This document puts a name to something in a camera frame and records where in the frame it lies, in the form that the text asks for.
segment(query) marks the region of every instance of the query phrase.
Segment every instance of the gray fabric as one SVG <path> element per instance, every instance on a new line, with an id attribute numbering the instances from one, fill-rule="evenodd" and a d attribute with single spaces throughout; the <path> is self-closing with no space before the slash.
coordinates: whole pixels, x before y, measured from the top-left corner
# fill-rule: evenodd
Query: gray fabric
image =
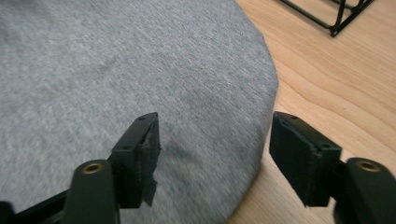
<path id="1" fill-rule="evenodd" d="M 123 223 L 220 223 L 258 171 L 276 95 L 230 0 L 0 1 L 0 200 L 21 211 L 157 111 L 153 206 Z"/>

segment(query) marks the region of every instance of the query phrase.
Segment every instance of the brass screw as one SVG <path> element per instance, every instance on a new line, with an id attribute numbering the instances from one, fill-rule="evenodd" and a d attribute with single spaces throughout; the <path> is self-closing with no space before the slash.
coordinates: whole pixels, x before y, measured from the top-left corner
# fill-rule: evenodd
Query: brass screw
<path id="1" fill-rule="evenodd" d="M 369 171 L 369 172 L 379 172 L 381 170 L 381 168 L 379 168 L 379 166 L 377 166 L 376 164 L 370 162 L 370 161 L 357 161 L 356 162 L 358 164 L 358 166 L 365 170 L 365 171 Z"/>
<path id="2" fill-rule="evenodd" d="M 103 169 L 103 164 L 102 163 L 93 162 L 93 163 L 90 163 L 90 164 L 86 165 L 82 169 L 82 173 L 84 175 L 91 175 L 91 174 L 95 174 L 95 173 L 101 171 L 102 169 Z"/>

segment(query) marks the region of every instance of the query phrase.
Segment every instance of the light wood surface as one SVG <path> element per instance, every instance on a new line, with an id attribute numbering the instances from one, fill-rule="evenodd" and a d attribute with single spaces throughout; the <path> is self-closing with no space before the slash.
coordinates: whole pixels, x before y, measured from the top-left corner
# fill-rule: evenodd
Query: light wood surface
<path id="1" fill-rule="evenodd" d="M 295 2 L 335 20 L 329 0 Z M 396 175 L 396 1 L 375 0 L 336 38 L 278 0 L 237 3 L 274 59 L 275 110 L 304 119 L 343 147 L 343 161 L 371 159 Z M 304 208 L 266 147 L 261 171 L 229 223 L 333 223 L 333 204 Z"/>

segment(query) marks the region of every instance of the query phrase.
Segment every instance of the gray cloth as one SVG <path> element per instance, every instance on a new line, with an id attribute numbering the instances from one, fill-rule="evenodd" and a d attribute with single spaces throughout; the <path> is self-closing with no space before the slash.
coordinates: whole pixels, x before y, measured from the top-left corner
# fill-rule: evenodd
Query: gray cloth
<path id="1" fill-rule="evenodd" d="M 0 74 L 0 200 L 17 211 L 159 113 L 154 202 L 123 223 L 225 221 L 260 167 L 277 87 L 230 0 L 0 1 Z"/>

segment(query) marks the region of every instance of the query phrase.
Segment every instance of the wood grain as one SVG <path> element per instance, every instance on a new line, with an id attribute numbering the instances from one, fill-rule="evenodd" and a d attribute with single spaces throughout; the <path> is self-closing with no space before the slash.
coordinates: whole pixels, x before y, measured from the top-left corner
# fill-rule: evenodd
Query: wood grain
<path id="1" fill-rule="evenodd" d="M 335 20 L 336 7 L 328 0 L 295 2 Z M 278 0 L 237 3 L 265 36 L 274 59 L 275 110 L 331 138 L 343 147 L 343 160 L 379 161 L 395 175 L 396 1 L 374 1 L 336 38 Z M 262 168 L 229 223 L 333 223 L 333 203 L 304 208 L 266 147 Z"/>

